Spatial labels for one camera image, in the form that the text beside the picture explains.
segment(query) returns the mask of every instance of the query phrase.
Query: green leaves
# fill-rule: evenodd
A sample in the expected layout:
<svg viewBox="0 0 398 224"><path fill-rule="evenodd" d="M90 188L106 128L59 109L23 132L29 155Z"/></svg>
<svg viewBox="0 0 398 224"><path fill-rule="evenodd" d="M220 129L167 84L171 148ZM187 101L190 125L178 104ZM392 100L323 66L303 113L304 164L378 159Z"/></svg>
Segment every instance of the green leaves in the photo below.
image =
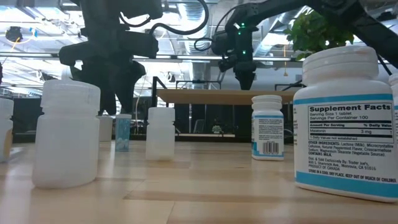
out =
<svg viewBox="0 0 398 224"><path fill-rule="evenodd" d="M296 60L322 50L345 46L347 41L351 43L354 41L352 33L330 24L315 11L309 14L301 13L294 21L293 27L284 30L284 34L287 34L288 41L293 41L294 51L306 52L299 54Z"/></svg>

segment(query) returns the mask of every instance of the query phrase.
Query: cylindrical container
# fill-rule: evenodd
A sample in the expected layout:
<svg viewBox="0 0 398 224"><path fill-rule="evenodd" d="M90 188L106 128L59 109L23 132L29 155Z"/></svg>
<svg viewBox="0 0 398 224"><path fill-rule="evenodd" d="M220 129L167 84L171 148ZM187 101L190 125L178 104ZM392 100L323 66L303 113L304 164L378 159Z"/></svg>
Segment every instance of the cylindrical container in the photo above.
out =
<svg viewBox="0 0 398 224"><path fill-rule="evenodd" d="M116 152L128 152L130 143L131 114L116 115Z"/></svg>
<svg viewBox="0 0 398 224"><path fill-rule="evenodd" d="M44 83L37 122L32 180L36 187L66 188L95 179L100 89L71 80Z"/></svg>
<svg viewBox="0 0 398 224"><path fill-rule="evenodd" d="M149 108L146 159L169 161L174 158L174 108Z"/></svg>
<svg viewBox="0 0 398 224"><path fill-rule="evenodd" d="M282 97L255 96L252 99L252 157L257 160L284 160L284 115Z"/></svg>
<svg viewBox="0 0 398 224"><path fill-rule="evenodd" d="M394 97L394 111L396 119L396 131L397 131L397 141L398 141L398 73L392 74L389 77L389 83L392 89L392 95Z"/></svg>
<svg viewBox="0 0 398 224"><path fill-rule="evenodd" d="M294 96L296 184L348 197L396 202L394 102L374 49L338 47L303 63L308 87Z"/></svg>
<svg viewBox="0 0 398 224"><path fill-rule="evenodd" d="M113 118L110 116L97 116L99 119L99 141L112 141Z"/></svg>
<svg viewBox="0 0 398 224"><path fill-rule="evenodd" d="M14 111L12 100L0 98L0 162L10 157L12 144L12 121L10 120Z"/></svg>

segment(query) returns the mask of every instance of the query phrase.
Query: ceiling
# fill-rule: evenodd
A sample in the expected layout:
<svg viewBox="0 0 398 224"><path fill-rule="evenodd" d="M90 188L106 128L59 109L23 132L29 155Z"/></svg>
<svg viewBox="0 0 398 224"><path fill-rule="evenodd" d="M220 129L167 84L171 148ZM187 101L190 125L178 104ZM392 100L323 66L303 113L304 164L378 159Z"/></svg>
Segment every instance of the ceiling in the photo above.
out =
<svg viewBox="0 0 398 224"><path fill-rule="evenodd" d="M34 53L56 54L63 46L87 41L86 37L80 35L80 29L84 27L84 20L80 8L68 0L25 0L22 2L34 2L34 5L24 6L16 6L17 2L21 1L3 0L0 3L2 4L0 6L0 52L22 54L18 57L0 57L0 62L5 62L2 85L24 85L23 88L10 88L10 90L39 95L40 86L44 82L43 77L50 75L61 79L62 76L70 75L70 72L68 72L68 67L61 65L56 57L48 55L35 58ZM187 37L173 34L162 28L156 30L155 36L159 41L158 55L213 55L210 50L196 52L190 38L212 36L218 21L229 9L238 4L256 1L206 0L206 2L210 8L210 19L208 25L200 33ZM187 30L197 26L203 19L201 6L196 0L168 0L168 4L171 10L165 12L161 19L131 30L145 32L157 22L163 22L176 29ZM385 11L396 11L398 8L397 1L367 0L364 5L372 16L378 16ZM300 9L292 11L290 14L293 16L287 24L278 24L283 15L262 21L258 25L259 31L253 33L252 44L255 57L294 57L291 45L281 31L291 24L292 19L299 13ZM139 24L145 19L146 16L140 16L127 21L131 24ZM393 19L387 21L385 25L391 27L394 32L398 32L397 23L398 20ZM6 31L11 26L21 27L23 34L22 42L15 46L5 37ZM208 44L208 42L202 42L201 46L206 47ZM363 43L356 39L355 44ZM137 91L135 92L137 95L140 95L141 88L144 89L141 95L150 95L150 91L145 89L151 86L153 76L158 76L168 88L175 88L175 83L168 81L170 74L174 75L176 80L216 80L219 74L216 60L212 59L203 59L199 62L189 59L155 61L140 59L139 61L146 67L147 75L137 82ZM253 86L256 89L265 88L265 86L270 86L273 89L276 83L292 83L296 80L296 75L301 74L301 66L301 63L293 62L264 62L257 70L257 80ZM284 76L285 69L289 74L288 78ZM239 88L232 72L225 75L223 84L225 84L224 88Z"/></svg>

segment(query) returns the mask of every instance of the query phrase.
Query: wooden shelf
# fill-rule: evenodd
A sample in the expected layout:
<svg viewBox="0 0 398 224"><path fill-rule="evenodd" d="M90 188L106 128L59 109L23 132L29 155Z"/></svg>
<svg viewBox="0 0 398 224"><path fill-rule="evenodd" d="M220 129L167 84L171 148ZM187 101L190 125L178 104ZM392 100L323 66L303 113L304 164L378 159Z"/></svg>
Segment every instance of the wooden shelf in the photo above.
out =
<svg viewBox="0 0 398 224"><path fill-rule="evenodd" d="M259 95L279 95L283 103L293 100L291 91L249 90L157 90L157 95L166 103L206 105L252 105L251 98Z"/></svg>

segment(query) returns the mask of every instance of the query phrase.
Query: white bottle cap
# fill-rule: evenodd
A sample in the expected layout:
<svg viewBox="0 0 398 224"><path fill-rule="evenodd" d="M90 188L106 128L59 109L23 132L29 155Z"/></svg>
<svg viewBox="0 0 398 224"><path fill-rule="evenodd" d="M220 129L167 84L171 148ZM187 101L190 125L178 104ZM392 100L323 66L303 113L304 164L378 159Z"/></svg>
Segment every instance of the white bottle cap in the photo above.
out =
<svg viewBox="0 0 398 224"><path fill-rule="evenodd" d="M175 121L174 108L149 108L148 120L173 122Z"/></svg>
<svg viewBox="0 0 398 224"><path fill-rule="evenodd" d="M398 73L390 75L388 82L390 83L390 86L398 84Z"/></svg>
<svg viewBox="0 0 398 224"><path fill-rule="evenodd" d="M261 103L261 102L282 102L282 97L277 95L262 95L262 96L255 96L251 99L253 103Z"/></svg>
<svg viewBox="0 0 398 224"><path fill-rule="evenodd" d="M85 108L100 110L101 90L73 80L49 80L44 83L41 107Z"/></svg>
<svg viewBox="0 0 398 224"><path fill-rule="evenodd" d="M367 46L336 47L315 53L303 63L304 84L320 77L347 74L376 79L379 74L376 51Z"/></svg>
<svg viewBox="0 0 398 224"><path fill-rule="evenodd" d="M118 114L115 116L116 119L131 119L131 114Z"/></svg>
<svg viewBox="0 0 398 224"><path fill-rule="evenodd" d="M14 101L0 98L0 116L12 116L14 113Z"/></svg>

